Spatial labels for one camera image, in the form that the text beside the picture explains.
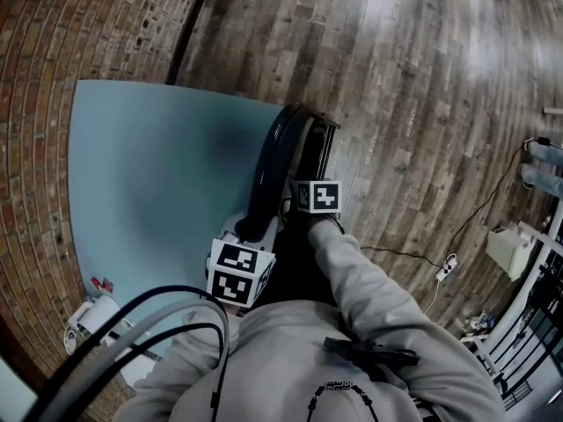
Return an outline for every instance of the brick wall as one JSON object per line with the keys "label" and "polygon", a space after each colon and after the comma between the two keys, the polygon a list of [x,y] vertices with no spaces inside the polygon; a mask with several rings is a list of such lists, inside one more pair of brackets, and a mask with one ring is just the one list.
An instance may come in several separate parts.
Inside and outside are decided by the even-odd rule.
{"label": "brick wall", "polygon": [[[76,82],[162,83],[192,3],[0,0],[0,315],[46,377],[84,300],[67,187]],[[124,396],[114,382],[89,415],[110,419]]]}

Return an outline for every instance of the wooden floor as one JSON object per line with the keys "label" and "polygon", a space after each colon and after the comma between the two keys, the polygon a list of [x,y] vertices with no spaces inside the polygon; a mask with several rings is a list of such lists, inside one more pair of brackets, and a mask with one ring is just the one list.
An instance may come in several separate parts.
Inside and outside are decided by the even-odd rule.
{"label": "wooden floor", "polygon": [[[343,221],[364,246],[442,262],[523,140],[563,140],[560,0],[207,0],[179,84],[280,105],[304,101],[341,125],[329,165]],[[539,227],[552,199],[500,191],[454,243],[459,267],[429,315],[454,332],[498,313],[514,289],[484,253],[486,233]],[[366,254],[426,308],[435,267]]]}

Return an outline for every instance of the black drawstring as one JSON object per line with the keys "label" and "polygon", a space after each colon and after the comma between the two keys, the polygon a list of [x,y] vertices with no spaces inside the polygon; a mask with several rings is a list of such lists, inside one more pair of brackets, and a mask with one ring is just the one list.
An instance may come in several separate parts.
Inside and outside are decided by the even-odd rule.
{"label": "black drawstring", "polygon": [[[307,407],[309,409],[309,417],[307,418],[307,422],[311,422],[311,416],[313,415],[313,412],[315,411],[315,409],[317,408],[317,401],[318,398],[320,397],[320,395],[323,393],[323,391],[326,388],[324,386],[320,386],[316,391],[315,391],[315,395],[313,396],[313,398],[311,399],[311,401],[309,402],[309,406]],[[369,408],[369,411],[371,412],[371,415],[373,416],[373,419],[376,422],[379,422],[379,419],[377,419],[376,416],[376,412],[373,411],[373,406],[371,406],[371,404],[373,403],[371,401],[371,399],[368,397],[368,395],[363,392],[363,389],[360,388],[359,386],[353,385],[350,388],[353,392],[355,392],[358,396],[360,396],[363,400],[363,402],[365,403],[365,405]]]}

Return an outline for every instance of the white cube with marker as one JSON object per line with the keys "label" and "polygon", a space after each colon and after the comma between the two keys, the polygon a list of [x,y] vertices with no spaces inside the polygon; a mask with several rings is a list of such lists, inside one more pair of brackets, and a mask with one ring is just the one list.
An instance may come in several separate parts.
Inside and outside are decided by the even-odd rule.
{"label": "white cube with marker", "polygon": [[296,207],[312,215],[342,212],[340,181],[296,181]]}
{"label": "white cube with marker", "polygon": [[207,291],[221,302],[250,308],[266,287],[274,264],[273,253],[214,239]]}

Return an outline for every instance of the extension cord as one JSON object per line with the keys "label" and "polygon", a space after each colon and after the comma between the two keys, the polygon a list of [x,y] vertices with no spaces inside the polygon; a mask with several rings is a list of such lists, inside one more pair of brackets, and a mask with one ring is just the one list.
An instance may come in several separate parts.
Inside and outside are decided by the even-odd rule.
{"label": "extension cord", "polygon": [[448,278],[451,275],[451,273],[455,270],[456,267],[457,267],[457,255],[455,253],[452,253],[444,261],[442,269],[440,269],[440,271],[436,273],[436,279],[438,281],[444,281],[446,278]]}

